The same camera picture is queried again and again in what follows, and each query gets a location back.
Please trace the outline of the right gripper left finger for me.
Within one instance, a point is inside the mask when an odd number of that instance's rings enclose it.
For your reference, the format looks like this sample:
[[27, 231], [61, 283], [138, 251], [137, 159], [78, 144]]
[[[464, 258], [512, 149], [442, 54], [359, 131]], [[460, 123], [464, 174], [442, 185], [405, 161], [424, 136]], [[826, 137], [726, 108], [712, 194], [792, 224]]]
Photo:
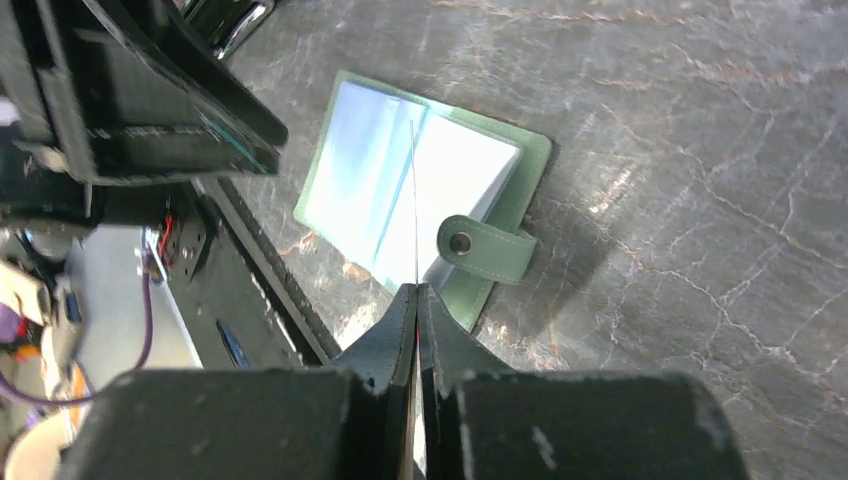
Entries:
[[139, 370], [93, 402], [60, 479], [414, 479], [418, 288], [328, 365]]

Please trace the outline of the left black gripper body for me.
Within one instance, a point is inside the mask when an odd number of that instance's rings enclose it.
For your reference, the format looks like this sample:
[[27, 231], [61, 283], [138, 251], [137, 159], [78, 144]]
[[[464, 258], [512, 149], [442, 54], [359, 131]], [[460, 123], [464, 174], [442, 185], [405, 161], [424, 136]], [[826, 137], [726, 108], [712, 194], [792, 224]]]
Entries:
[[72, 178], [43, 74], [55, 66], [35, 1], [1, 3], [1, 221], [90, 226], [92, 192]]

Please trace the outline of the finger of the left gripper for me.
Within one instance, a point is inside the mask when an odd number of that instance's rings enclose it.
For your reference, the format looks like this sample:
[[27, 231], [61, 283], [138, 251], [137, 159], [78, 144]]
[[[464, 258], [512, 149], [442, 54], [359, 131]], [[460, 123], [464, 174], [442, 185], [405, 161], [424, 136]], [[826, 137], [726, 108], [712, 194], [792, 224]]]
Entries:
[[105, 9], [124, 29], [134, 24], [155, 50], [193, 81], [227, 114], [273, 148], [288, 140], [288, 129], [230, 72], [183, 18], [179, 1], [107, 1]]
[[70, 174], [102, 185], [276, 174], [282, 147], [230, 117], [106, 2], [39, 5], [55, 62], [42, 79]]

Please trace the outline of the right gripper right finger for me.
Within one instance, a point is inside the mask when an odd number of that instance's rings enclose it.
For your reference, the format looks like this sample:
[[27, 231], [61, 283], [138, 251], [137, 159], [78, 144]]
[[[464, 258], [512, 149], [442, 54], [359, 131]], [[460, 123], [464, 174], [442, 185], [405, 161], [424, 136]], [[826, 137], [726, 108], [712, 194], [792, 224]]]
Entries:
[[431, 479], [744, 479], [717, 400], [678, 372], [518, 371], [417, 289]]

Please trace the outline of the green card holder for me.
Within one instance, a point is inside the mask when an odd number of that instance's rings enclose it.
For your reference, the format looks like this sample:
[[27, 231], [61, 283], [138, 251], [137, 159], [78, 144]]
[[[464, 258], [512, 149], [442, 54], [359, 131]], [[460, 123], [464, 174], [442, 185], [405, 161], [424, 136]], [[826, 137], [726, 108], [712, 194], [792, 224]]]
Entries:
[[295, 218], [390, 292], [427, 283], [472, 330], [537, 241], [522, 221], [552, 156], [539, 133], [349, 71], [336, 78]]

